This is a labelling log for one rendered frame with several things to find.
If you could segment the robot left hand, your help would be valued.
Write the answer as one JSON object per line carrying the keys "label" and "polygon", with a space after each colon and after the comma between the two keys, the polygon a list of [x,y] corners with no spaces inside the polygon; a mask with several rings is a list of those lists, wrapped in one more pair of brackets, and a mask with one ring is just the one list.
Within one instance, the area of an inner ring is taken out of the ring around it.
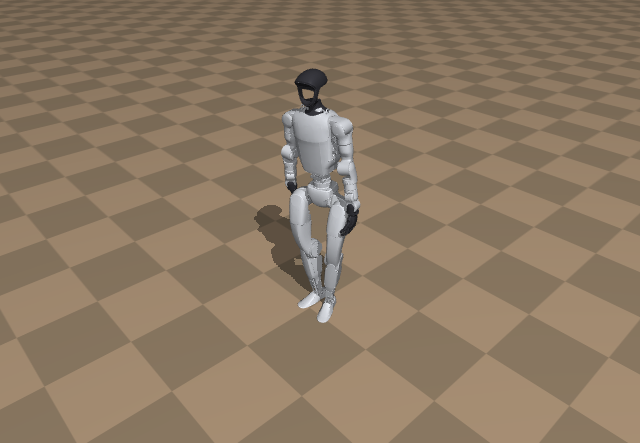
{"label": "robot left hand", "polygon": [[345,236],[349,234],[353,230],[353,228],[356,226],[357,214],[359,213],[359,209],[354,212],[354,206],[352,204],[348,204],[346,213],[348,214],[347,224],[344,226],[342,230],[340,230],[340,233],[345,232],[341,234],[341,236]]}

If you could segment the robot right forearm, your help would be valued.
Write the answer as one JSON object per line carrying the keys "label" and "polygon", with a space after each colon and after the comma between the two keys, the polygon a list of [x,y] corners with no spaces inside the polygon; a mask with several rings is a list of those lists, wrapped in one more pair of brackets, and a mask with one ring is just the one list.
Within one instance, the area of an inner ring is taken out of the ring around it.
{"label": "robot right forearm", "polygon": [[[282,151],[282,150],[281,150]],[[296,186],[296,176],[297,176],[297,158],[293,161],[290,161],[284,157],[283,164],[285,165],[285,185],[287,186],[288,182],[293,182]],[[287,186],[288,187],[288,186]]]}

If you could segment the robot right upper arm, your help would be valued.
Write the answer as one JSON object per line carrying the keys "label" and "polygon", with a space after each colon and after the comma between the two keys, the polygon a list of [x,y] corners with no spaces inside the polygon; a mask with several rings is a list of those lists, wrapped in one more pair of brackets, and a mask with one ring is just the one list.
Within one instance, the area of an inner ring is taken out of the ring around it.
{"label": "robot right upper arm", "polygon": [[292,124],[292,117],[296,110],[298,109],[291,109],[284,113],[282,116],[282,123],[284,125],[284,137],[287,144],[282,148],[281,155],[282,157],[290,161],[295,160],[299,156]]}

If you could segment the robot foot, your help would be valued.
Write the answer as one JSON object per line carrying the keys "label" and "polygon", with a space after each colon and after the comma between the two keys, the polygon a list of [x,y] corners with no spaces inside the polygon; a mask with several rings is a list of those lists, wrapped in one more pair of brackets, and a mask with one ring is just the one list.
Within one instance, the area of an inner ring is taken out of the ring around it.
{"label": "robot foot", "polygon": [[[318,292],[318,289],[317,289],[317,292]],[[322,298],[324,298],[325,294],[326,294],[326,288],[325,287],[322,287],[322,293],[319,294],[319,295],[316,295],[316,292],[312,291],[308,296],[306,296],[304,299],[302,299],[301,301],[298,302],[298,307],[300,307],[300,308],[310,307],[313,304],[317,303]]]}
{"label": "robot foot", "polygon": [[318,322],[325,323],[330,319],[333,313],[333,308],[336,304],[336,297],[334,296],[333,302],[331,305],[330,305],[330,301],[331,300],[328,299],[328,301],[325,303],[325,300],[324,300],[322,307],[320,308],[319,313],[317,315]]}

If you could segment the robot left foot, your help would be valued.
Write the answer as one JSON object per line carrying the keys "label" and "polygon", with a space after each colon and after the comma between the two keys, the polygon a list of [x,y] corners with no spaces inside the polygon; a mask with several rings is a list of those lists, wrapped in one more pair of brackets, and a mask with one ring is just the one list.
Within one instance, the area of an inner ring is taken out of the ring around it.
{"label": "robot left foot", "polygon": [[325,300],[324,300],[322,307],[320,308],[319,313],[317,315],[318,322],[325,323],[330,319],[333,313],[333,308],[336,304],[336,297],[334,296],[333,302],[331,305],[330,305],[330,301],[331,300],[328,299],[328,301],[325,303]]}

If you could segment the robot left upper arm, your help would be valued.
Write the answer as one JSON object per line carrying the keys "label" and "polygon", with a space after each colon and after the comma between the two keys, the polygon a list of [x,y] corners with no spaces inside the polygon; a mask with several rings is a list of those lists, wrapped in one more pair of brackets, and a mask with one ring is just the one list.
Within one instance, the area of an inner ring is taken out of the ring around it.
{"label": "robot left upper arm", "polygon": [[332,134],[337,138],[341,161],[337,162],[337,172],[341,176],[350,176],[349,164],[353,161],[353,125],[347,118],[333,116],[329,119]]}

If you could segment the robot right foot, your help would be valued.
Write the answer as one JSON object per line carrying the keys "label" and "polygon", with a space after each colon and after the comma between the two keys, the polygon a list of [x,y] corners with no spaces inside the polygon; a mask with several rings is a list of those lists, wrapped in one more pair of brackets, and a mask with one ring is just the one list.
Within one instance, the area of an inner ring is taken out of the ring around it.
{"label": "robot right foot", "polygon": [[[317,292],[318,292],[318,289],[317,289]],[[304,299],[302,299],[301,301],[298,302],[298,307],[300,307],[300,308],[310,307],[313,304],[317,303],[322,298],[324,298],[325,294],[326,294],[326,288],[325,287],[322,287],[322,293],[319,294],[319,295],[316,295],[316,292],[312,291],[308,296],[306,296]]]}

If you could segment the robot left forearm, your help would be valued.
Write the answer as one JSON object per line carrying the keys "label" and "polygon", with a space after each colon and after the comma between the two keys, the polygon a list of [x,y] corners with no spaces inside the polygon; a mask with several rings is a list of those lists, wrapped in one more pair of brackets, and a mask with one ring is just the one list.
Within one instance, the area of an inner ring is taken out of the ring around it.
{"label": "robot left forearm", "polygon": [[360,208],[360,202],[358,200],[357,172],[354,162],[349,164],[349,174],[350,176],[342,178],[344,184],[344,197],[346,201],[346,208],[348,204],[352,204],[355,212]]}

